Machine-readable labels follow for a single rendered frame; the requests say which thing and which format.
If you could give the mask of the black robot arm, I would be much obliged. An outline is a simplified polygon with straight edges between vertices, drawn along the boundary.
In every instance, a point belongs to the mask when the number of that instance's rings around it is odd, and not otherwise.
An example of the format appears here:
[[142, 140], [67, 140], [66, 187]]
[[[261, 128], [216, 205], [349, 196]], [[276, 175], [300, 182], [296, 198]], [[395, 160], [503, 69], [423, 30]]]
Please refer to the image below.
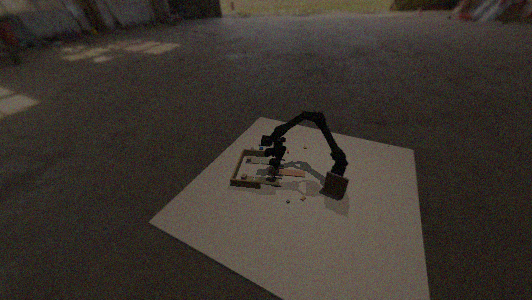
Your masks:
[[[337, 174], [343, 177], [346, 166], [348, 162], [346, 160], [346, 155], [344, 152], [337, 146], [332, 134], [330, 133], [327, 125], [324, 114], [322, 112], [302, 112], [297, 117], [293, 118], [289, 122], [275, 127], [274, 132], [270, 136], [262, 135], [261, 146], [270, 147], [273, 144], [275, 149], [281, 149], [283, 147], [283, 142], [286, 142], [286, 138], [282, 137], [290, 128], [294, 127], [303, 120], [309, 120], [314, 122], [322, 131], [328, 145], [331, 148], [330, 155], [332, 160], [335, 161], [334, 166], [332, 166], [331, 173]], [[272, 156], [274, 157], [273, 148], [266, 148], [264, 152], [265, 157]]]

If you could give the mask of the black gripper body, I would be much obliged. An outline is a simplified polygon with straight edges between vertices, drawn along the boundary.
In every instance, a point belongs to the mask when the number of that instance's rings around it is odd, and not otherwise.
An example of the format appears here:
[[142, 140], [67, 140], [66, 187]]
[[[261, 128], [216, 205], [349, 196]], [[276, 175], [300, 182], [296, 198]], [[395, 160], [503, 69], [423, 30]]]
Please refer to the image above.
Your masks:
[[275, 158], [271, 158], [271, 159], [270, 159], [270, 161], [269, 161], [269, 165], [278, 167], [279, 164], [280, 164], [280, 160], [279, 160], [279, 158], [282, 157], [283, 150], [284, 150], [284, 152], [286, 151], [286, 147], [283, 146], [281, 149], [275, 149], [275, 148], [273, 147], [272, 150], [274, 151], [274, 156], [275, 156]]

